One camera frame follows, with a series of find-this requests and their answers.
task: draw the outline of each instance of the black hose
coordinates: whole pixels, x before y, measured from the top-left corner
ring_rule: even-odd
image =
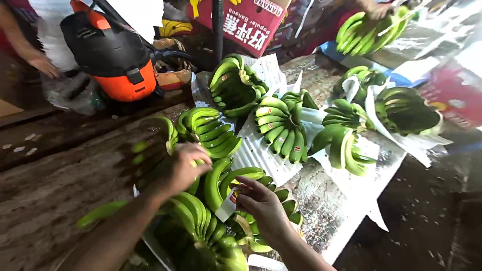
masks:
[[[223,58],[223,11],[224,0],[213,0],[214,62],[216,65]]]

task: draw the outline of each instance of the person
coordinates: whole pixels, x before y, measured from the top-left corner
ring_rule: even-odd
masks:
[[[202,159],[205,164],[193,167],[191,162],[196,159]],[[132,202],[87,235],[58,271],[119,270],[159,207],[186,190],[195,177],[209,171],[211,164],[203,147],[178,144],[170,176],[151,183]],[[299,237],[273,192],[245,177],[239,176],[237,180],[249,187],[243,188],[239,195],[238,209],[253,215],[260,233],[279,252],[288,270],[335,270]]]
[[[21,10],[22,14],[28,15],[23,16],[25,21],[28,18],[29,23],[35,23],[37,16],[29,5],[18,9]],[[32,44],[38,43],[38,40],[27,40],[10,6],[5,2],[0,2],[0,27],[19,57],[52,79],[59,76],[57,68],[51,63],[50,59],[45,56],[44,52]]]

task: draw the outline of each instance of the white paper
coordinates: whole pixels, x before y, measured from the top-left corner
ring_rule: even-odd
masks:
[[[366,156],[378,158],[380,146],[368,140],[367,138],[359,135],[355,144],[362,150],[362,153]],[[367,164],[367,175],[364,177],[356,176],[348,172],[346,169],[337,169],[331,166],[328,158],[330,147],[320,150],[312,155],[316,159],[327,175],[338,186],[340,191],[346,196],[346,198],[355,204],[360,212],[364,212],[368,217],[375,222],[381,229],[388,231],[383,218],[378,209],[376,199],[378,195],[374,194],[374,187],[376,177],[376,163]]]
[[[258,254],[249,255],[248,265],[266,268],[271,271],[288,271],[284,263]]]
[[[394,69],[392,73],[398,73],[410,80],[410,82],[415,82],[424,79],[439,63],[440,61],[433,56],[423,60],[406,61]]]

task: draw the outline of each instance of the white foam sheet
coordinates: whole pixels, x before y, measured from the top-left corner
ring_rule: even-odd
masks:
[[[266,171],[266,175],[273,177],[273,183],[281,186],[289,181],[303,167],[301,164],[291,164],[283,160],[279,154],[273,154],[269,146],[257,132],[254,115],[250,114],[241,128],[238,136],[243,138],[238,151],[233,155],[232,169],[247,166],[257,166]]]

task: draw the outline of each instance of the cardboard box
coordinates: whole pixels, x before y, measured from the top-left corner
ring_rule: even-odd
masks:
[[[230,0],[224,2],[224,37],[233,40],[255,57],[263,55],[284,18],[291,0]],[[213,29],[212,1],[198,2],[199,16],[187,5],[187,15]]]

